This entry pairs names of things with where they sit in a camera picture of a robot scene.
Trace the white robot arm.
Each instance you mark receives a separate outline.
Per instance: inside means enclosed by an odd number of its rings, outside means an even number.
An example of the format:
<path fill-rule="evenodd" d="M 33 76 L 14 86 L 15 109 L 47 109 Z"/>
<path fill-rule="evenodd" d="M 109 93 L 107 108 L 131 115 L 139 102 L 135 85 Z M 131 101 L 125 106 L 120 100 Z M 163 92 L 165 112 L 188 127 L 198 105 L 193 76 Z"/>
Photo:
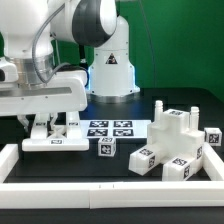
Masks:
<path fill-rule="evenodd" d="M 0 116 L 84 110 L 85 73 L 55 65 L 51 41 L 99 47 L 116 24 L 115 0 L 0 0 Z"/>

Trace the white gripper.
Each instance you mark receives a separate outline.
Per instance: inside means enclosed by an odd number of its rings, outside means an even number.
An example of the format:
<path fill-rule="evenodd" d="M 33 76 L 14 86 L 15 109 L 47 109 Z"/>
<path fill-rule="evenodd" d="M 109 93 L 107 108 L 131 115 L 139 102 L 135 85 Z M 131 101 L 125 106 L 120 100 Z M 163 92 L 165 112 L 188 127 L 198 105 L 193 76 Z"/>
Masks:
<path fill-rule="evenodd" d="M 57 112 L 83 111 L 87 107 L 83 70 L 57 72 L 46 86 L 33 89 L 18 85 L 16 65 L 0 58 L 0 116 L 17 116 L 24 128 L 29 127 L 25 115 L 50 113 L 49 125 L 54 129 Z"/>

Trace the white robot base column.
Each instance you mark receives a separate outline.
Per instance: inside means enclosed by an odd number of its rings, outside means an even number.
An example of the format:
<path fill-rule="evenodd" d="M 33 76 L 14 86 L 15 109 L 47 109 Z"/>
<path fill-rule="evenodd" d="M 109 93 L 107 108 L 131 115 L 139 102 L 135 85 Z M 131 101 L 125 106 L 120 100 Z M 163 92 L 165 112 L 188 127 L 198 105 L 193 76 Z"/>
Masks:
<path fill-rule="evenodd" d="M 140 92 L 135 67 L 129 60 L 129 24 L 122 16 L 117 17 L 112 37 L 94 49 L 86 92 L 91 100 L 102 103 L 125 102 Z"/>

